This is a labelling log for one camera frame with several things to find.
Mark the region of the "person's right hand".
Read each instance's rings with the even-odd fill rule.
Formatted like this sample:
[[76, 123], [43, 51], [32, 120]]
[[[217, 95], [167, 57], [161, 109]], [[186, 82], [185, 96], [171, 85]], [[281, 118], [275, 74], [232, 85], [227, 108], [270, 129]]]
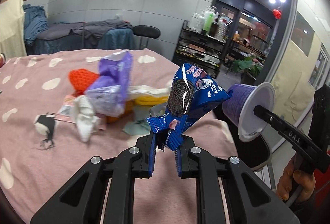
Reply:
[[314, 174], [296, 170], [294, 168], [294, 158], [293, 156], [286, 165], [283, 175], [280, 177], [277, 184], [276, 194], [282, 200], [288, 200], [290, 197], [289, 193], [292, 190], [292, 184], [295, 182], [303, 187], [296, 202], [305, 202], [312, 196], [316, 186], [316, 180]]

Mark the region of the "red sleeve forearm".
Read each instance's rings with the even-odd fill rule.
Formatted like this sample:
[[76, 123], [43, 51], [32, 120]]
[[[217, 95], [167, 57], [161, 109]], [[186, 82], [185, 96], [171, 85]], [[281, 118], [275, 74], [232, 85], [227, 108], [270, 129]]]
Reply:
[[316, 185], [313, 194], [304, 202], [294, 203], [291, 210], [300, 223], [327, 223], [329, 220], [329, 168], [325, 173], [314, 172]]

